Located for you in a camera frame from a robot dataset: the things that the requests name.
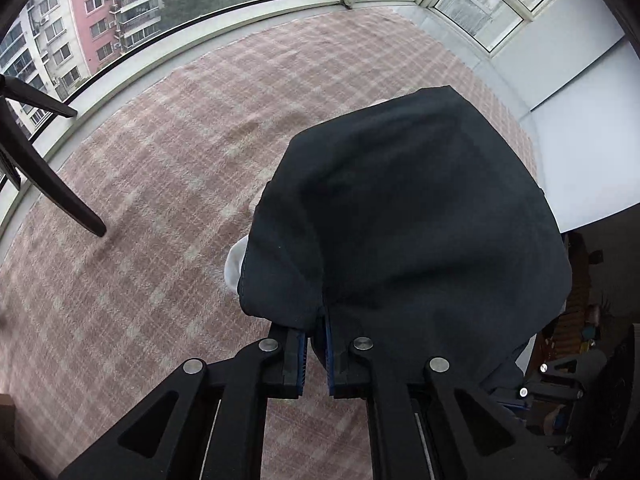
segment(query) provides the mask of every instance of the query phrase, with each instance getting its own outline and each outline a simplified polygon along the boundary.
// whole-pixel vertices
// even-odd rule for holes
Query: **white panel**
[[[622,36],[602,0],[556,0],[505,44],[493,64],[533,109]]]
[[[532,113],[562,232],[640,203],[640,60],[616,47]]]

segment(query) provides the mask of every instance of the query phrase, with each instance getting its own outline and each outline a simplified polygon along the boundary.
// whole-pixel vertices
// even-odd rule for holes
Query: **pink plaid carpet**
[[[175,70],[109,118],[63,179],[104,220],[95,238],[49,200],[0,269],[0,391],[17,446],[57,474],[184,359],[233,356],[245,316],[223,265],[248,204],[296,133],[422,87],[451,85],[535,174],[530,140],[444,47],[387,9],[287,23]],[[331,400],[310,353],[305,395],[270,402],[262,477],[371,478],[364,404]]]

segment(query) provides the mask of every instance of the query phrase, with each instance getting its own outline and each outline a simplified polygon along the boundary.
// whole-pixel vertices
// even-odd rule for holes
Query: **black garment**
[[[542,191],[444,87],[296,135],[256,208],[238,291],[246,314],[284,326],[347,319],[408,378],[443,356],[480,383],[570,287]]]

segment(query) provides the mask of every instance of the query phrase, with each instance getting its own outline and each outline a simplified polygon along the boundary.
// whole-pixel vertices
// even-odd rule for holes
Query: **metal pin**
[[[182,370],[189,375],[197,374],[202,370],[202,361],[200,359],[189,359],[182,365]]]
[[[258,343],[258,348],[263,352],[273,352],[278,349],[278,342],[275,339],[263,339]]]
[[[373,341],[368,337],[357,337],[353,340],[353,346],[357,350],[371,350],[373,348]]]
[[[431,361],[429,361],[429,368],[434,372],[439,374],[446,372],[449,370],[449,361],[447,361],[444,357],[434,357]]]

